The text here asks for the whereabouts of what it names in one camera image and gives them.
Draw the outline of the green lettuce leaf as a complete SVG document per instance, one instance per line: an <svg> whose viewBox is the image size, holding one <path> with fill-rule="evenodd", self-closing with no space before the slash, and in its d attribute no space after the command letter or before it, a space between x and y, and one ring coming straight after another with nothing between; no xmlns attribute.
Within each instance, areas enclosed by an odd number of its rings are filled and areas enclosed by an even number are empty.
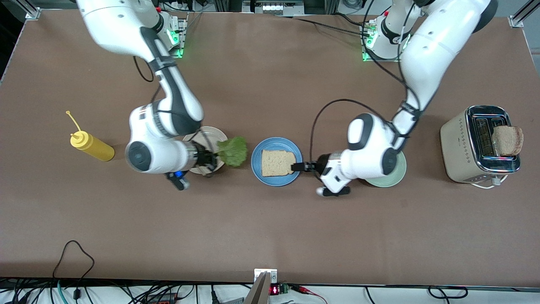
<svg viewBox="0 0 540 304"><path fill-rule="evenodd" d="M217 155L227 166L240 167L247 159L247 141L242 136L236 136L225 141L218 141L217 146Z"/></svg>

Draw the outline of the toasted bread slice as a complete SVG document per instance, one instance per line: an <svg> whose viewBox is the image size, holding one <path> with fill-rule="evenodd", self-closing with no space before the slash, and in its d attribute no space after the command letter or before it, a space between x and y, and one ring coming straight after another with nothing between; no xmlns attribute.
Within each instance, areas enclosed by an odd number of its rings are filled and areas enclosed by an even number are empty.
<svg viewBox="0 0 540 304"><path fill-rule="evenodd" d="M492 134L494 150L498 156L517 156L521 152L524 135L520 127L497 126Z"/></svg>
<svg viewBox="0 0 540 304"><path fill-rule="evenodd" d="M276 177L293 173L291 166L296 163L293 152L285 150L262 150L262 176Z"/></svg>

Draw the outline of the yellow mustard squeeze bottle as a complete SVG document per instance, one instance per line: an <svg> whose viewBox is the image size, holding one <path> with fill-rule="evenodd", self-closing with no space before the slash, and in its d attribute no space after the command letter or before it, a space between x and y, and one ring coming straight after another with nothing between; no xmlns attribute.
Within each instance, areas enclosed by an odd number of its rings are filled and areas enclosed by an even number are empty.
<svg viewBox="0 0 540 304"><path fill-rule="evenodd" d="M75 133L70 134L71 146L103 162L108 162L114 158L115 150L112 148L112 146L106 144L90 133L83 131L77 121L71 115L70 111L66 111L66 114L70 117L78 129Z"/></svg>

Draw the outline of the beige round plate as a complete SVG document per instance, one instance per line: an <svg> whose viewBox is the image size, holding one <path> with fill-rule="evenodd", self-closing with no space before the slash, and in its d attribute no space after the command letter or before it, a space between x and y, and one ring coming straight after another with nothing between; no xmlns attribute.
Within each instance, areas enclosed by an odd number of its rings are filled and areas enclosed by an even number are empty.
<svg viewBox="0 0 540 304"><path fill-rule="evenodd" d="M210 149L214 152L218 152L218 141L228 140L228 137L220 130L210 126L202 126L197 134L191 133L183 137L184 141L196 141L199 144L202 144L206 149ZM191 168L191 171L194 174L200 174L196 168Z"/></svg>

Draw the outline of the blue round plate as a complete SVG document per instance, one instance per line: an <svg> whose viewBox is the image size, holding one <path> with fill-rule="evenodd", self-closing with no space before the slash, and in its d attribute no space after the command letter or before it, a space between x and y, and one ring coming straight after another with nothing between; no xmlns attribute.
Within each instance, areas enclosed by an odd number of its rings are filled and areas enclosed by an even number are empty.
<svg viewBox="0 0 540 304"><path fill-rule="evenodd" d="M293 163L300 163L303 159L298 146L284 137L269 137L257 144L251 154L251 169L255 177L265 185L283 187L295 181L299 176L299 172L296 171L285 176L264 177L262 175L262 152L264 150L291 152L294 155Z"/></svg>

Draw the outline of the pale green round plate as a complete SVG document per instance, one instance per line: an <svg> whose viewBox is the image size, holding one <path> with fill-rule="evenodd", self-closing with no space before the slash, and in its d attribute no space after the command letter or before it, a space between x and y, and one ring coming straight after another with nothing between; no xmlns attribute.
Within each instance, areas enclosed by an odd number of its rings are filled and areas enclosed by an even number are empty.
<svg viewBox="0 0 540 304"><path fill-rule="evenodd" d="M397 154L397 165L395 166L392 173L380 178L374 179L365 179L365 181L371 185L374 185L378 188L389 188L397 185L405 177L407 171L407 161L405 154L400 152Z"/></svg>

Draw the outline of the cream and chrome toaster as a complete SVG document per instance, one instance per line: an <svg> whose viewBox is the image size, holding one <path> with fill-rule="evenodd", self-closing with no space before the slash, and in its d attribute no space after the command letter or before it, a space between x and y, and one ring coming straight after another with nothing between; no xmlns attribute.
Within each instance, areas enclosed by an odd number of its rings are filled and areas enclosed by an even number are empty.
<svg viewBox="0 0 540 304"><path fill-rule="evenodd" d="M440 144L448 177L478 188L491 189L519 171L517 156L498 156L493 129L511 126L508 113L499 106L469 106L440 129Z"/></svg>

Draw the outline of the red and black connector box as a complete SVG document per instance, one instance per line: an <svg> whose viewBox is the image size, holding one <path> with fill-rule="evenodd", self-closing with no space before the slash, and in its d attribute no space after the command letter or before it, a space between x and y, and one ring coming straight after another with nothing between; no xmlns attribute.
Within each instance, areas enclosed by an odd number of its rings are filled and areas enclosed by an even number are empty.
<svg viewBox="0 0 540 304"><path fill-rule="evenodd" d="M176 304L179 299L177 293L156 293L146 296L141 304Z"/></svg>

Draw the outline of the lit electronics box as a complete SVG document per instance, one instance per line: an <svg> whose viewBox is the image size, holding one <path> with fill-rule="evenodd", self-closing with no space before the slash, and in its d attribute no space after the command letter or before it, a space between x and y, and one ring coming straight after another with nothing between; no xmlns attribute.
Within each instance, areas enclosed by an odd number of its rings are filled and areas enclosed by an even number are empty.
<svg viewBox="0 0 540 304"><path fill-rule="evenodd" d="M305 15L303 0L242 0L242 12L275 16Z"/></svg>

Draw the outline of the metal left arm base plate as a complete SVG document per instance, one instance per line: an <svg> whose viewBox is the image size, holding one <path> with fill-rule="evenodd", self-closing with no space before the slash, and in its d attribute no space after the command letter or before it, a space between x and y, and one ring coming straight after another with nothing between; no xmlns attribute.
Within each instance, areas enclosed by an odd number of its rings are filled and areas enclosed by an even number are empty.
<svg viewBox="0 0 540 304"><path fill-rule="evenodd" d="M402 50L400 46L400 35L390 31L386 25L384 16L370 20L364 28L367 34L363 42L363 60L398 62L398 52Z"/></svg>

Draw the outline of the aluminium frame corner profile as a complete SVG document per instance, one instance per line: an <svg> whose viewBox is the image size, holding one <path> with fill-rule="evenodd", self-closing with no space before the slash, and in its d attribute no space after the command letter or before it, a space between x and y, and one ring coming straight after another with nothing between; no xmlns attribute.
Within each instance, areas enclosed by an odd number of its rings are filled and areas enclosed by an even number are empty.
<svg viewBox="0 0 540 304"><path fill-rule="evenodd" d="M529 17L537 8L538 0L528 0L513 15L508 17L508 23L511 28L523 28L524 20Z"/></svg>
<svg viewBox="0 0 540 304"><path fill-rule="evenodd" d="M17 4L24 12L25 19L37 20L41 14L41 9L33 4L31 0L11 0Z"/></svg>

